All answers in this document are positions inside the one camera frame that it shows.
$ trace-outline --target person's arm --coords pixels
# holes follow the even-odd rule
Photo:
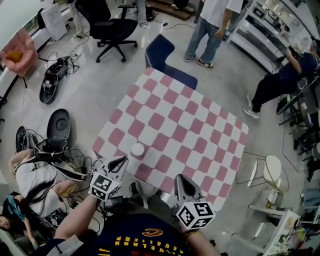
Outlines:
[[[15,175],[15,166],[16,163],[21,163],[23,159],[30,159],[32,157],[32,150],[26,149],[23,151],[20,151],[19,153],[15,154],[9,161],[9,170],[10,172]]]
[[[223,14],[223,19],[222,19],[222,25],[219,28],[219,30],[215,33],[215,36],[217,38],[223,38],[226,32],[227,25],[229,21],[231,20],[232,17],[232,10],[225,8],[224,9],[224,14]]]
[[[218,250],[200,231],[187,235],[185,240],[192,251],[192,255],[220,256]]]
[[[23,222],[24,222],[24,225],[25,225],[25,228],[26,228],[26,233],[25,233],[25,231],[23,231],[24,234],[26,234],[26,236],[29,238],[30,242],[34,246],[38,246],[37,241],[35,240],[35,238],[32,235],[32,229],[31,229],[31,225],[30,225],[29,220],[25,217]]]
[[[88,195],[86,199],[78,205],[61,222],[55,232],[55,239],[69,239],[73,235],[78,238],[88,229],[90,221],[96,211],[97,199]]]
[[[302,73],[302,69],[301,66],[299,64],[299,62],[295,59],[295,57],[292,56],[292,53],[289,49],[285,50],[285,55],[287,60],[292,64],[292,66],[294,67],[294,69],[301,74]]]

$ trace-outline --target black office chair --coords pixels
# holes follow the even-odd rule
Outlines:
[[[90,24],[90,36],[94,39],[100,39],[97,46],[107,48],[95,60],[100,62],[103,56],[112,47],[115,47],[121,54],[121,61],[126,62],[126,56],[120,49],[119,45],[134,44],[138,47],[137,41],[125,41],[136,29],[138,22],[132,19],[125,19],[128,8],[135,8],[134,5],[120,5],[122,8],[121,18],[111,18],[111,13],[107,6],[106,0],[76,0],[75,7],[87,19]]]

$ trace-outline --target person in black pants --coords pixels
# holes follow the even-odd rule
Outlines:
[[[298,91],[297,82],[301,75],[313,72],[320,63],[320,40],[311,44],[310,52],[303,54],[299,60],[295,59],[289,49],[285,50],[289,63],[278,73],[269,74],[258,84],[253,100],[247,95],[248,106],[242,109],[247,115],[259,119],[261,106],[283,94],[292,94]]]

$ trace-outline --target t-shirt logo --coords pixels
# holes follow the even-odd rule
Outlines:
[[[146,228],[142,235],[145,237],[158,237],[161,236],[164,232],[157,228]]]

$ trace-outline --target white chair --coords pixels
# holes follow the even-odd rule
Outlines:
[[[238,174],[237,173],[236,179],[235,179],[236,184],[248,183],[247,185],[248,188],[253,188],[253,187],[268,183],[270,186],[272,186],[282,194],[289,191],[288,176],[284,168],[282,167],[280,160],[276,156],[270,155],[270,154],[266,156],[262,156],[262,155],[257,155],[249,152],[243,152],[243,153],[256,156],[258,158],[255,160],[250,180],[239,182],[237,178],[237,174]],[[263,161],[264,163],[263,173],[262,173],[262,176],[256,177],[259,161]],[[263,182],[252,185],[254,181],[258,181],[258,180],[263,180]]]

